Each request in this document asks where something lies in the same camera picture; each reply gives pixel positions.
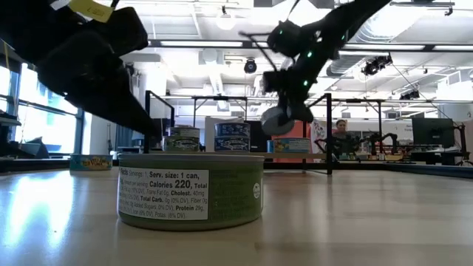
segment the small can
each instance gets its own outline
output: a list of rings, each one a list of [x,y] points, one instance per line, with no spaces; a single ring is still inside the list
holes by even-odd
[[[250,151],[249,137],[215,137],[215,151]]]
[[[216,137],[250,137],[249,123],[218,123],[215,124]]]
[[[266,142],[266,149],[268,153],[274,153],[274,140],[268,140]]]
[[[166,136],[163,137],[164,151],[199,151],[199,138]]]
[[[310,139],[306,137],[281,137],[274,139],[274,152],[309,153]]]
[[[200,129],[191,127],[171,127],[169,128],[169,136],[181,137],[200,137]]]
[[[71,171],[103,171],[112,169],[112,155],[71,154]]]

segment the nutrition facts label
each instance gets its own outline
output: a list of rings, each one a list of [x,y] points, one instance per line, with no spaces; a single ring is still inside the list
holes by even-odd
[[[149,219],[206,220],[208,170],[120,167],[118,210]]]

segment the computer monitor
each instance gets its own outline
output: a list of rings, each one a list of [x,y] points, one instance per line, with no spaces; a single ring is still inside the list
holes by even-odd
[[[455,145],[453,120],[449,118],[413,118],[412,132],[415,145]]]

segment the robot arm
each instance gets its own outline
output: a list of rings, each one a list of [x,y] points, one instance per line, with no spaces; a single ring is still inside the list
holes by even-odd
[[[336,60],[338,50],[359,27],[390,0],[355,0],[332,10],[322,20],[299,27],[280,22],[269,34],[268,46],[274,52],[294,58],[288,69],[263,73],[266,92],[277,92],[277,107],[262,116],[266,134],[285,134],[293,120],[312,122],[313,115],[304,102],[311,86],[329,59]]]
[[[385,140],[387,137],[390,137],[392,140],[392,150],[391,154],[396,154],[398,153],[398,136],[394,133],[388,133],[381,137],[378,133],[375,133],[371,136],[369,136],[367,139],[371,142],[371,155],[376,155],[376,142],[382,142]]]
[[[151,118],[130,92],[120,56],[148,45],[133,8],[114,10],[107,22],[87,21],[50,0],[0,0],[0,39],[35,65],[51,91],[86,112],[145,134]]]

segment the shelf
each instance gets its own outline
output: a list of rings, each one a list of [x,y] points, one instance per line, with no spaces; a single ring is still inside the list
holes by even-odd
[[[199,151],[150,151],[150,154],[196,154],[196,155],[245,155],[263,156],[272,159],[325,159],[325,154],[304,154],[304,153],[266,153],[266,152],[199,152]]]

